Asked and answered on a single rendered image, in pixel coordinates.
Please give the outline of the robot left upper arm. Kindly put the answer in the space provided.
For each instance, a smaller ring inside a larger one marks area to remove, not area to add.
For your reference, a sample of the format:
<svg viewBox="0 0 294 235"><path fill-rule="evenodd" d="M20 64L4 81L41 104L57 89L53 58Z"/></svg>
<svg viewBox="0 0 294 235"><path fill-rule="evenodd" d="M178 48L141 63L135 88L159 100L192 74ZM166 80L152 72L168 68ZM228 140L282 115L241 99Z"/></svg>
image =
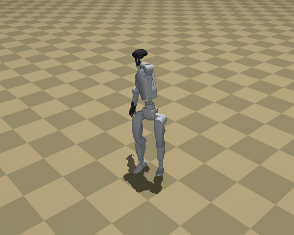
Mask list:
<svg viewBox="0 0 294 235"><path fill-rule="evenodd" d="M145 62L142 62L142 61L140 61L140 62L141 63L140 63L139 66L136 65L137 69L138 70L140 68L144 69L144 72L145 72L146 76L152 75L153 70L154 70L153 65L152 64L145 63Z"/></svg>

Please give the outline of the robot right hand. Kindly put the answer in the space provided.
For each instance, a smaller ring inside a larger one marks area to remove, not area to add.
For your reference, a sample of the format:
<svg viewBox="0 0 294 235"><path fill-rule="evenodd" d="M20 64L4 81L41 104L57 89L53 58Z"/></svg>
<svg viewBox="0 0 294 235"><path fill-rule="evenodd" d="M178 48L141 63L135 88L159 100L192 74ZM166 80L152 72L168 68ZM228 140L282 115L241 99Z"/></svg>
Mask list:
<svg viewBox="0 0 294 235"><path fill-rule="evenodd" d="M135 105L134 106L134 103L133 102L131 102L131 108L130 108L130 110L129 110L129 115L132 117L133 115L134 115L134 113L136 113L136 106L137 105Z"/></svg>

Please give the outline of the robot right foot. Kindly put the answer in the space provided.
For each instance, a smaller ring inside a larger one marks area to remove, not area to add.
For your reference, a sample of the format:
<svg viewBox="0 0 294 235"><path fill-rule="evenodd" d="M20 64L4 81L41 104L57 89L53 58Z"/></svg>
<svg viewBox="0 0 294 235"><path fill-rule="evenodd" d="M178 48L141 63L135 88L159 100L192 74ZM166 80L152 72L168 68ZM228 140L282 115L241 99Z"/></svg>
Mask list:
<svg viewBox="0 0 294 235"><path fill-rule="evenodd" d="M142 169L147 165L147 162L144 160L144 163L141 165L137 164L136 168L133 170L133 173L139 173L140 171L142 171Z"/></svg>

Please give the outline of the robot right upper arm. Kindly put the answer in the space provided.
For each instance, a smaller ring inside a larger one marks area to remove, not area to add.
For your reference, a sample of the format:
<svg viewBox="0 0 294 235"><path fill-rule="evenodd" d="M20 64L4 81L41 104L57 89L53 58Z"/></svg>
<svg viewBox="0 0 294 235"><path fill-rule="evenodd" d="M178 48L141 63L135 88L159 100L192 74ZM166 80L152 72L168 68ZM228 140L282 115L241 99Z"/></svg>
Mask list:
<svg viewBox="0 0 294 235"><path fill-rule="evenodd" d="M136 79L135 79L135 86L136 86L136 87L134 87L134 88L132 89L132 91L133 91L133 93L134 93L135 95L138 95L138 94L140 94L140 93L139 93L139 89L138 89L138 86L137 86L137 83L136 83Z"/></svg>

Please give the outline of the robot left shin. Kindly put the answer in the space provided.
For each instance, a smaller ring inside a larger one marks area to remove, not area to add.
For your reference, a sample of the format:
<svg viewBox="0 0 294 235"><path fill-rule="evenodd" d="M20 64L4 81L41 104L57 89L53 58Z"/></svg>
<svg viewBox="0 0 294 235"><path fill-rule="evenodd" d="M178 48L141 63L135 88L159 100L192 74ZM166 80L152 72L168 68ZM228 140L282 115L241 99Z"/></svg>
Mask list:
<svg viewBox="0 0 294 235"><path fill-rule="evenodd" d="M158 163L159 163L159 167L161 166L162 168L163 168L164 154L165 154L165 141L164 141L164 147L163 148L160 148L160 147L157 148L157 160L158 160Z"/></svg>

